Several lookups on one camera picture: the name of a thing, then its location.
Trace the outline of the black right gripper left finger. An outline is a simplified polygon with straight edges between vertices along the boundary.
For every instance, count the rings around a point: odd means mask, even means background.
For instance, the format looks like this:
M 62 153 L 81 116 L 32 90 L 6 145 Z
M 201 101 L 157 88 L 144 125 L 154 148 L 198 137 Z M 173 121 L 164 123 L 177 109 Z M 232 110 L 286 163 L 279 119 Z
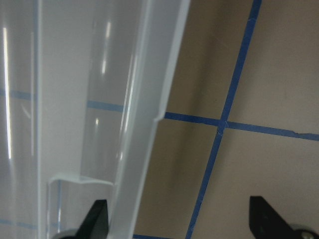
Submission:
M 96 200 L 78 229 L 78 238 L 106 239 L 108 232 L 107 200 Z

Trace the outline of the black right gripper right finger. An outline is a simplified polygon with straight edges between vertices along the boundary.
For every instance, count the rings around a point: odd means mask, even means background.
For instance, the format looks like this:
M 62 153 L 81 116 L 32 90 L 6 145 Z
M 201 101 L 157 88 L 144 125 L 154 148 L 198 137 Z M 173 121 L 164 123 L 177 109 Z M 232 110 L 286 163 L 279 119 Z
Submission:
M 250 197 L 250 231 L 256 239 L 296 239 L 295 231 L 261 196 Z

